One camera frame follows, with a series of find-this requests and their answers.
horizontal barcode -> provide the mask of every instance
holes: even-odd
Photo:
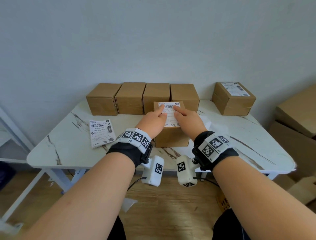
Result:
[[[112,128],[111,128],[111,125],[110,125],[110,126],[107,126],[107,131],[108,131],[108,133],[113,132],[113,130],[112,130]]]

black cable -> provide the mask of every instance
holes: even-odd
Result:
[[[142,179],[146,179],[146,178],[147,178],[147,177],[143,177],[143,178],[137,179],[135,182],[132,183],[132,185],[130,185],[130,186],[128,187],[127,190],[129,190],[131,187],[133,187],[134,184],[137,183],[138,181],[140,181],[140,180],[142,180]]]
[[[72,175],[72,173],[69,171],[69,169],[67,169],[68,170],[68,172]],[[73,176],[73,175],[72,175]]]
[[[205,181],[211,182],[211,183],[213,183],[214,185],[216,185],[216,186],[220,187],[217,183],[214,183],[214,182],[212,182],[211,180],[208,180],[208,179],[206,179],[206,178],[193,177],[193,179],[202,179],[202,180],[205,180]]]

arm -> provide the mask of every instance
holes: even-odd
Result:
[[[197,113],[174,107],[182,130],[194,141],[207,131]],[[239,157],[228,157],[213,175],[251,239],[315,239],[316,215]]]
[[[164,105],[136,126],[151,138],[163,129]],[[121,208],[135,165],[126,155],[105,155],[49,209],[24,239],[106,239]]]

white marble table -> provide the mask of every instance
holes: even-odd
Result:
[[[213,102],[201,100],[198,114],[209,130],[221,131],[231,137],[240,157],[260,172],[273,179],[278,174],[295,170],[291,156],[270,136],[270,134],[249,114],[245,117],[222,116]],[[67,191],[84,173],[81,169],[93,167],[107,152],[110,145],[92,149],[90,145],[89,120],[111,119],[115,135],[126,128],[133,128],[141,115],[92,116],[86,100],[80,102],[28,155],[27,162],[46,172]],[[176,171],[175,159],[180,155],[193,157],[193,143],[183,148],[153,148],[151,155],[165,160],[164,171]],[[60,170],[76,169],[72,181],[66,179]]]

white shipping label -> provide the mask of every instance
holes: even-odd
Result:
[[[238,83],[221,83],[230,95],[234,97],[250,97],[250,94],[246,92]]]
[[[165,127],[180,127],[179,122],[174,117],[175,110],[173,109],[173,105],[180,106],[179,102],[173,102],[173,103],[158,103],[158,106],[160,107],[162,104],[165,105],[165,108],[162,112],[167,113],[167,120]]]
[[[90,136],[92,148],[97,148],[104,144],[113,142],[115,140],[115,133],[113,131],[111,120],[90,120]]]

